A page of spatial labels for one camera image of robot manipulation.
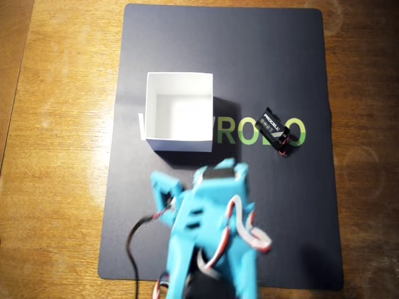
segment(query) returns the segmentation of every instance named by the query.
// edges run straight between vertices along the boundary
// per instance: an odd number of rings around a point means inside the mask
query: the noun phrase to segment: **black cable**
[[[153,220],[154,215],[150,215],[150,216],[144,216],[142,217],[136,224],[135,226],[133,226],[132,230],[129,233],[129,236],[127,238],[127,242],[126,242],[126,251],[127,254],[129,256],[129,259],[133,265],[133,269],[135,271],[135,280],[136,280],[136,299],[138,299],[138,283],[140,281],[140,278],[138,276],[138,268],[137,268],[137,264],[135,259],[133,258],[133,255],[130,251],[130,242],[132,241],[133,235],[135,234],[135,232],[138,230],[138,228],[140,226],[142,226],[144,223],[147,222],[151,222]]]

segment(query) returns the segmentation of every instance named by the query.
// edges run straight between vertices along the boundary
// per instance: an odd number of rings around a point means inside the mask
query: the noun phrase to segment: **open white box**
[[[213,74],[148,73],[145,139],[154,151],[212,151]]]

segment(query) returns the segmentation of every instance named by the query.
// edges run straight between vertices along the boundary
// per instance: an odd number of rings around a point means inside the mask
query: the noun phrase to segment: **wooden table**
[[[126,3],[0,4],[0,150],[8,131],[0,179],[0,298],[133,298],[133,282],[97,276]],[[324,13],[345,286],[262,294],[399,298],[395,1],[163,3]],[[153,283],[140,286],[149,298]]]

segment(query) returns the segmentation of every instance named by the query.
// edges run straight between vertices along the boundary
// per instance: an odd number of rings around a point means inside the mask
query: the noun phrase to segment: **robotic arm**
[[[197,170],[187,191],[175,178],[151,175],[159,219],[171,227],[168,299],[257,297],[256,256],[269,251],[271,240],[252,226],[247,172],[247,164],[225,159]]]

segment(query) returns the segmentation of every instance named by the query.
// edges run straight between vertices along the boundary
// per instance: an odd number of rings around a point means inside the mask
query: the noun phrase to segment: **dark blue mat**
[[[154,153],[140,136],[147,72],[214,74],[212,153]],[[251,124],[269,106],[297,138],[291,156],[264,145]],[[230,138],[225,129],[234,125]],[[342,288],[331,114],[322,15],[313,9],[128,5],[123,23],[99,275],[133,278],[125,242],[155,211],[150,173],[191,187],[197,166],[236,157],[249,164],[256,225],[273,240],[260,255],[262,286]],[[140,278],[165,269],[168,229],[146,225],[133,240]]]

